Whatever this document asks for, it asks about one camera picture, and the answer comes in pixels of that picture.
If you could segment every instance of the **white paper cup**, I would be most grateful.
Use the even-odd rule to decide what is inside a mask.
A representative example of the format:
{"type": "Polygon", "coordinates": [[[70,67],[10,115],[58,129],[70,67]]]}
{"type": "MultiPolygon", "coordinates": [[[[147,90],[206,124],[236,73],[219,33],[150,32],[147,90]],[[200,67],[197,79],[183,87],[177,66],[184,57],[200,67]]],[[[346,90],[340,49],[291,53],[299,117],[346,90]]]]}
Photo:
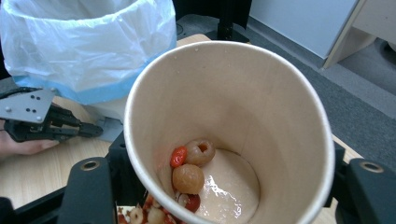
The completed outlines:
{"type": "Polygon", "coordinates": [[[254,169],[260,200],[249,223],[308,223],[332,185],[332,135],[316,92],[291,63],[248,44],[191,44],[149,64],[129,94],[124,135],[143,185],[187,223],[210,221],[170,196],[169,160],[197,137],[254,169]]]}

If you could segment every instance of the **wooden table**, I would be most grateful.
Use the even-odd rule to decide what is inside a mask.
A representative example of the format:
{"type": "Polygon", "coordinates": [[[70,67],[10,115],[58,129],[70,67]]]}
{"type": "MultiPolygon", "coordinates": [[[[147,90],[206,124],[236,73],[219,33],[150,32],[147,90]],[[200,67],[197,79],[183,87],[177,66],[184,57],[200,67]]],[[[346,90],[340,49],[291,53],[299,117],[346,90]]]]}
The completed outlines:
{"type": "MultiPolygon", "coordinates": [[[[209,41],[204,35],[193,35],[177,42],[178,46],[209,41]]],[[[77,103],[55,97],[54,102],[82,121],[92,122],[89,114],[77,103]]],[[[333,140],[346,148],[346,161],[360,157],[337,137],[333,140]]],[[[14,208],[21,207],[56,189],[64,187],[71,167],[90,157],[104,157],[109,142],[96,138],[75,137],[33,156],[12,156],[0,161],[0,196],[8,197],[14,208]]],[[[324,208],[314,223],[335,223],[334,207],[324,208]]]]}

